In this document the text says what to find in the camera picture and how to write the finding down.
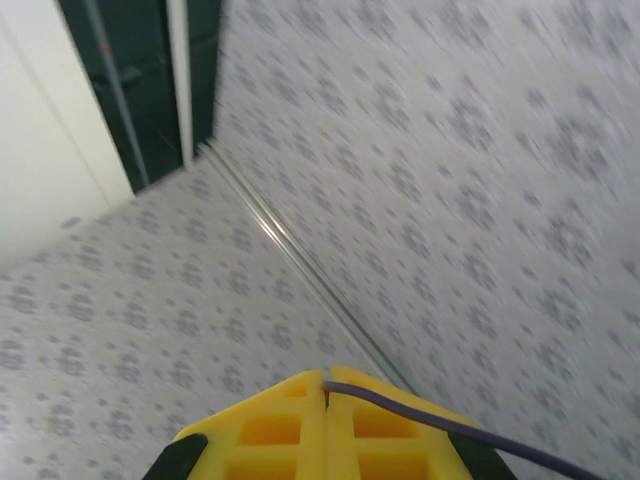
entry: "floor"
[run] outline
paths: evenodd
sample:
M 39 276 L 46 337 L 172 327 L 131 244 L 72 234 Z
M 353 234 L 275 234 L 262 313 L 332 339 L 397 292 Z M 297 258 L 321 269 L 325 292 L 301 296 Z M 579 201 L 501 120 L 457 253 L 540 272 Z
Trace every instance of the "floor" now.
M 183 426 L 375 367 L 210 164 L 0 277 L 0 477 L 140 479 Z

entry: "metal track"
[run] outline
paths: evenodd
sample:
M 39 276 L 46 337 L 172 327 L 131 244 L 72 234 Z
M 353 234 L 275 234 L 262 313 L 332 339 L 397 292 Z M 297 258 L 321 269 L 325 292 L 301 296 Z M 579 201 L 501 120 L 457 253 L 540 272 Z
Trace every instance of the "metal track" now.
M 227 161 L 212 142 L 201 147 L 200 157 L 207 159 L 220 176 L 233 188 L 271 240 L 284 253 L 298 274 L 333 314 L 347 335 L 364 351 L 380 372 L 393 385 L 416 394 L 411 382 L 394 365 L 381 346 L 364 328 L 362 314 L 349 302 L 324 270 L 313 260 L 301 241 L 282 218 L 266 203 L 233 162 Z

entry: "patterned tile wall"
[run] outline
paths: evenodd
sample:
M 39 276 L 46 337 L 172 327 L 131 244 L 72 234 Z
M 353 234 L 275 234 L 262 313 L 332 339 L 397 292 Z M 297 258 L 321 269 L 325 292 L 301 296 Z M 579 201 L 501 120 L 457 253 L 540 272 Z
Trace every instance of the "patterned tile wall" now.
M 226 8 L 220 148 L 421 393 L 638 478 L 640 4 Z
M 0 478 L 141 479 L 301 370 L 375 374 L 211 168 L 0 277 Z

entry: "yellow foam block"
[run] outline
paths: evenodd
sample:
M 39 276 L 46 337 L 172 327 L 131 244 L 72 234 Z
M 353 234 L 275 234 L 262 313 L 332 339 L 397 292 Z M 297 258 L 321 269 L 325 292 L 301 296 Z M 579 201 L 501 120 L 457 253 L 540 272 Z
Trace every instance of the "yellow foam block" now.
M 331 380 L 414 408 L 467 419 L 347 367 Z M 189 480 L 471 480 L 446 433 L 364 400 L 330 394 L 322 372 L 295 375 L 182 430 L 209 441 Z

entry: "wall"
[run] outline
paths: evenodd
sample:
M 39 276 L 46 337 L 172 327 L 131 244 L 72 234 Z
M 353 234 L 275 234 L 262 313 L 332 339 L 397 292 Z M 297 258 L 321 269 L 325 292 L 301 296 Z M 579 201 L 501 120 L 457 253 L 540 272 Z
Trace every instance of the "wall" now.
M 0 2 L 0 271 L 132 197 L 54 1 Z
M 220 147 L 421 393 L 638 478 L 637 2 L 226 15 Z

